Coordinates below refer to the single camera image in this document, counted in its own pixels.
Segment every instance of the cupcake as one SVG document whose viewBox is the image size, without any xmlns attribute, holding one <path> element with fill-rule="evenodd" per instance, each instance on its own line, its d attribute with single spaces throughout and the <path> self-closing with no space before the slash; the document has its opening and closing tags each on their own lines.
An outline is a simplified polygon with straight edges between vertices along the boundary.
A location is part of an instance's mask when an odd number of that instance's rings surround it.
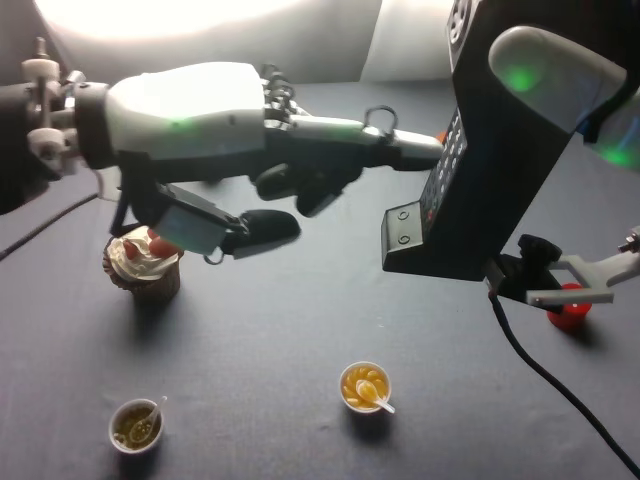
<svg viewBox="0 0 640 480">
<path fill-rule="evenodd" d="M 180 289 L 180 258 L 184 252 L 140 227 L 112 237 L 104 248 L 102 268 L 111 282 L 143 303 L 166 303 Z"/>
</svg>

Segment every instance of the spoon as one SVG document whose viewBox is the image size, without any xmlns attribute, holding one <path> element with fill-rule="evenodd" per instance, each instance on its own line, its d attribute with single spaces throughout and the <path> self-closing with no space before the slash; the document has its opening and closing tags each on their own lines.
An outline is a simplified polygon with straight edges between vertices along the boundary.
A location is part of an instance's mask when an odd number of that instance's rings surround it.
<svg viewBox="0 0 640 480">
<path fill-rule="evenodd" d="M 396 409 L 389 405 L 387 402 L 380 398 L 378 390 L 373 383 L 369 380 L 358 380 L 356 382 L 356 392 L 363 400 L 370 403 L 375 403 L 379 407 L 384 408 L 389 413 L 395 413 Z"/>
<path fill-rule="evenodd" d="M 142 443 L 149 438 L 160 414 L 160 409 L 166 401 L 167 397 L 162 397 L 149 415 L 133 424 L 133 427 L 129 430 L 129 440 L 133 443 Z"/>
</svg>

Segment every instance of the small bowl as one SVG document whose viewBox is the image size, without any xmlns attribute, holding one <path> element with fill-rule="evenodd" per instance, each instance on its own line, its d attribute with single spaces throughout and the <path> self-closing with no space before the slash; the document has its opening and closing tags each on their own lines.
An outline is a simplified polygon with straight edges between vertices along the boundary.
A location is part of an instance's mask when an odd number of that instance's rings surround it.
<svg viewBox="0 0 640 480">
<path fill-rule="evenodd" d="M 387 372 L 385 371 L 385 369 L 373 362 L 352 363 L 342 371 L 342 374 L 340 375 L 340 383 L 338 385 L 338 388 L 340 389 L 340 398 L 342 398 L 342 401 L 347 407 L 349 407 L 350 410 L 353 410 L 354 412 L 360 413 L 362 415 L 370 415 L 372 413 L 379 412 L 382 409 L 382 407 L 369 408 L 367 410 L 356 408 L 354 406 L 349 405 L 349 402 L 347 402 L 347 399 L 344 398 L 344 395 L 342 394 L 342 385 L 344 383 L 344 378 L 347 376 L 347 373 L 349 373 L 354 368 L 359 368 L 359 367 L 369 367 L 369 368 L 378 370 L 382 374 L 382 376 L 384 377 L 384 382 L 387 384 L 387 387 L 388 387 L 387 396 L 383 398 L 385 402 L 388 402 L 389 398 L 391 397 L 391 380 L 389 379 L 389 375 L 387 375 Z"/>
<path fill-rule="evenodd" d="M 120 422 L 120 419 L 124 414 L 139 407 L 149 407 L 151 409 L 154 409 L 156 407 L 156 402 L 148 400 L 146 398 L 136 398 L 135 400 L 130 400 L 127 403 L 121 405 L 120 408 L 116 410 L 116 413 L 113 414 L 111 420 L 109 420 L 109 441 L 116 450 L 126 455 L 140 455 L 141 453 L 148 452 L 158 444 L 160 437 L 162 437 L 162 432 L 164 432 L 164 415 L 161 411 L 158 415 L 158 419 L 156 420 L 156 422 L 160 422 L 160 430 L 158 430 L 158 433 L 149 445 L 145 445 L 142 448 L 133 450 L 131 448 L 125 447 L 120 442 L 117 442 L 116 439 L 113 438 L 113 434 L 115 433 L 115 426 Z"/>
</svg>

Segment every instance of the cupcake wrapper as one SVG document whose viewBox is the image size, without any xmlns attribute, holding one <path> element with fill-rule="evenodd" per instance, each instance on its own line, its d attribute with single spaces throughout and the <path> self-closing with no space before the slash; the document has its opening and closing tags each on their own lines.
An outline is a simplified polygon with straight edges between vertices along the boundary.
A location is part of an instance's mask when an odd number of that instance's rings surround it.
<svg viewBox="0 0 640 480">
<path fill-rule="evenodd" d="M 123 280 L 113 269 L 107 253 L 109 239 L 102 253 L 102 268 L 111 279 L 111 282 L 122 290 L 131 292 L 133 297 L 143 303 L 166 303 L 180 290 L 180 262 L 176 262 L 167 269 L 162 278 L 153 281 L 129 282 Z"/>
</svg>

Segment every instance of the gray table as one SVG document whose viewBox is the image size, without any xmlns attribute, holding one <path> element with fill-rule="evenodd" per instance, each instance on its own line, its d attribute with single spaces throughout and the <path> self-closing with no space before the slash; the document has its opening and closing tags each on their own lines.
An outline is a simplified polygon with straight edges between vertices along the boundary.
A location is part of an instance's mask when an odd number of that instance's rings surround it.
<svg viewBox="0 0 640 480">
<path fill-rule="evenodd" d="M 359 118 L 394 105 L 401 126 L 436 132 L 443 85 L 306 86 L 305 108 Z M 638 178 L 574 142 L 514 235 L 597 259 L 638 223 Z M 380 269 L 385 208 L 417 198 L 419 173 L 368 172 L 303 236 L 255 258 L 182 260 L 164 311 L 136 310 L 100 266 L 113 205 L 92 202 L 0 264 L 0 472 L 14 479 L 626 479 L 584 419 L 502 336 L 482 284 Z M 240 212 L 264 208 L 245 179 L 189 185 Z M 87 173 L 0 218 L 7 246 L 90 192 Z M 290 200 L 270 205 L 293 211 Z M 595 232 L 591 225 L 601 227 Z M 509 245 L 515 251 L 514 243 Z M 596 306 L 580 339 L 505 301 L 516 335 L 640 459 L 637 282 Z M 398 413 L 348 414 L 338 376 L 383 365 Z M 113 411 L 167 395 L 166 436 L 144 463 L 107 440 Z"/>
</svg>

